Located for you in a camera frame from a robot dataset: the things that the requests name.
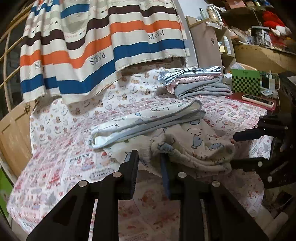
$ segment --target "pink folded garment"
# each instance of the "pink folded garment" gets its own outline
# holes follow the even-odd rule
[[[177,84],[187,84],[197,81],[204,81],[204,80],[212,80],[216,76],[219,76],[219,74],[214,75],[200,75],[200,76],[189,76],[189,77],[182,77],[182,78],[176,78],[172,83],[167,85],[167,90],[169,93],[174,94],[174,89]]]

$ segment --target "white phone case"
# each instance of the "white phone case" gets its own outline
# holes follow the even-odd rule
[[[253,99],[247,98],[246,96],[248,96],[248,95],[249,94],[243,95],[242,96],[242,99],[243,100],[246,100],[248,102],[252,102],[252,103],[255,103],[255,104],[258,104],[258,105],[262,105],[262,106],[268,107],[268,108],[272,108],[274,106],[274,102],[273,101],[271,101],[272,102],[272,105],[270,105],[270,104],[266,104],[266,103],[260,102],[258,100],[253,100]]]

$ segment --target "bed sheet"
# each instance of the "bed sheet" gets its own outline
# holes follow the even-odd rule
[[[136,67],[137,73],[128,73],[102,95],[86,102],[66,106],[62,99],[56,99],[48,105],[37,106],[30,118],[34,155],[14,186],[7,205],[8,212],[25,231],[31,232],[78,181],[99,181],[116,171],[118,165],[113,163],[108,149],[94,152],[86,146],[94,121],[99,124],[132,113],[143,105],[153,104],[157,98],[180,103],[191,100],[173,100],[171,94],[157,96],[162,93],[155,77],[160,68],[146,66],[139,72],[141,69]],[[259,116],[266,113],[265,109],[223,96],[197,98],[203,103],[205,120],[217,137],[229,139],[236,146],[236,158],[269,157],[271,137],[240,143],[232,139],[234,132],[254,127]],[[120,240],[174,240],[178,237],[179,202],[166,199],[161,178],[143,171],[138,175],[133,199],[119,202]],[[264,194],[263,183],[256,173],[233,170],[228,175],[203,180],[213,179],[220,180],[256,218]]]

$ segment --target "floor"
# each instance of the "floor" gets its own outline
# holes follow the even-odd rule
[[[19,238],[20,241],[26,241],[28,234],[13,220],[12,220],[11,229],[15,233],[15,235]]]

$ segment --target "orange stripe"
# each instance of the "orange stripe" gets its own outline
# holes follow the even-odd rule
[[[130,32],[134,30],[145,30],[147,33],[153,33],[162,28],[179,29],[180,24],[177,21],[158,20],[150,25],[145,25],[143,21],[131,21],[128,23],[113,23],[110,25],[111,35],[117,32]],[[32,55],[22,55],[20,57],[20,66],[32,65],[35,61],[41,60],[42,65],[69,63],[73,68],[78,69],[83,66],[85,60],[95,53],[111,46],[111,35],[102,39],[94,40],[87,44],[83,55],[79,58],[71,59],[67,51],[54,51],[47,55],[41,55],[40,50],[35,50]]]
[[[169,20],[158,20],[149,25],[144,24],[144,22],[140,20],[130,21],[127,23],[113,23],[110,25],[111,34],[117,32],[128,33],[140,29],[145,30],[147,33],[153,33],[162,28],[172,28],[181,30],[179,22]]]

